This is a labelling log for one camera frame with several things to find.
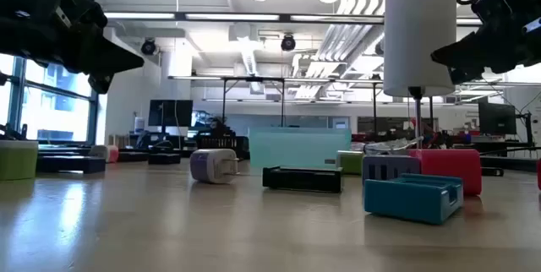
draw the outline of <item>light teal panel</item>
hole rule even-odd
[[[254,167],[334,167],[336,152],[351,149],[349,129],[251,128],[250,164]]]

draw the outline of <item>green cube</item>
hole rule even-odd
[[[38,143],[0,140],[0,181],[36,177]]]
[[[336,168],[341,167],[342,173],[348,175],[363,175],[364,153],[338,150],[336,155]]]

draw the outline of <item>pink box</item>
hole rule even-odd
[[[476,150],[410,150],[409,154],[421,160],[421,174],[460,177],[464,195],[481,194],[481,158]]]

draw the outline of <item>person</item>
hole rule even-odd
[[[220,118],[214,117],[210,120],[209,130],[199,131],[198,136],[201,136],[202,133],[210,133],[211,137],[224,137],[224,136],[234,136],[235,133],[228,128]]]

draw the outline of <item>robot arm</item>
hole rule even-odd
[[[4,86],[8,82],[8,76],[0,72],[0,86]]]
[[[483,25],[432,53],[449,68],[453,84],[481,79],[485,68],[506,73],[541,62],[541,0],[457,0],[471,4]]]
[[[103,37],[106,25],[94,0],[2,0],[0,53],[88,74],[92,88],[105,94],[115,73],[144,64],[143,58]]]

